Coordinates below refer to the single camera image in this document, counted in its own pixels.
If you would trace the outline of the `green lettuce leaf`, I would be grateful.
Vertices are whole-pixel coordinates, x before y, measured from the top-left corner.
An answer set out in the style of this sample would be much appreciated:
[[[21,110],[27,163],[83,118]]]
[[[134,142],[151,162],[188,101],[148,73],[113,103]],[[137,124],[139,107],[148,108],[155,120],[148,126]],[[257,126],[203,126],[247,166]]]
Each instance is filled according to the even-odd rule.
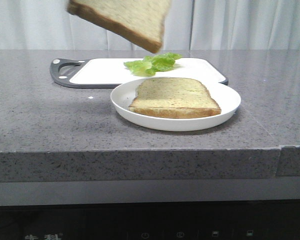
[[[167,52],[154,56],[145,56],[142,60],[126,61],[124,66],[135,76],[151,77],[157,72],[167,72],[174,69],[176,60],[183,56]]]

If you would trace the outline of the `bread slice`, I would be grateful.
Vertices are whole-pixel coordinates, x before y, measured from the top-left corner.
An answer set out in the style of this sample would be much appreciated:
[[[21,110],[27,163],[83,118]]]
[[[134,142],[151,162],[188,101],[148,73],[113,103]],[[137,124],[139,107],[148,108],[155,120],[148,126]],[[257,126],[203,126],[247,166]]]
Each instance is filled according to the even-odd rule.
[[[70,0],[67,11],[157,53],[170,0]]]
[[[144,80],[129,105],[131,112],[158,118],[195,119],[221,114],[207,87],[191,78],[159,77]]]

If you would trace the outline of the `white round plate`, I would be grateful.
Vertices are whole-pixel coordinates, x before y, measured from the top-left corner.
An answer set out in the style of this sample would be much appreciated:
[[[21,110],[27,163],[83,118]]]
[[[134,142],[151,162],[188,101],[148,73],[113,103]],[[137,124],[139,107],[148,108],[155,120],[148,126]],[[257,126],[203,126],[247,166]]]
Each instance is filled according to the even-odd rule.
[[[143,78],[123,83],[115,87],[110,99],[117,113],[127,121],[136,125],[170,132],[188,132],[209,129],[228,121],[241,104],[241,96],[231,87],[218,82],[203,81],[211,97],[221,108],[221,114],[190,119],[160,118],[134,113],[128,110],[129,105],[137,96],[137,88]]]

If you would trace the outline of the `white cutting board grey rim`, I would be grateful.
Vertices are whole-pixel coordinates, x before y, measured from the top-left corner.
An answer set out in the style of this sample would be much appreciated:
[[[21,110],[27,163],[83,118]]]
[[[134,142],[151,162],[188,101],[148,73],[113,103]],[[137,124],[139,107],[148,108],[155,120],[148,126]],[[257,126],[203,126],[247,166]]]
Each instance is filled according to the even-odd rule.
[[[56,58],[50,63],[53,81],[68,88],[112,89],[118,85],[139,79],[125,66],[133,58],[95,58],[70,60]],[[201,58],[176,60],[174,69],[157,72],[154,77],[191,78],[227,85],[228,79],[213,65]]]

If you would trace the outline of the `black appliance control panel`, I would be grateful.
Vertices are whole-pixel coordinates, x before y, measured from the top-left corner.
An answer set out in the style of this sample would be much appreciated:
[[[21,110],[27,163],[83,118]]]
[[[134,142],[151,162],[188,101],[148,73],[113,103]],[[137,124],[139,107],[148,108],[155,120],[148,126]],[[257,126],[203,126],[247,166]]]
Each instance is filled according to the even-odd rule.
[[[300,200],[2,206],[0,240],[300,240]]]

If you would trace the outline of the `white curtain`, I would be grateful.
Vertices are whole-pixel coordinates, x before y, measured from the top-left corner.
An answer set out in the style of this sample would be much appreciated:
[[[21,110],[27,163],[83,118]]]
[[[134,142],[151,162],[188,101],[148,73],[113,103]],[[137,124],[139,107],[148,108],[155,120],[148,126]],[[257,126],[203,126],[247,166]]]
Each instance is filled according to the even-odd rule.
[[[65,0],[0,0],[0,50],[136,50]],[[300,0],[174,0],[164,50],[300,50]]]

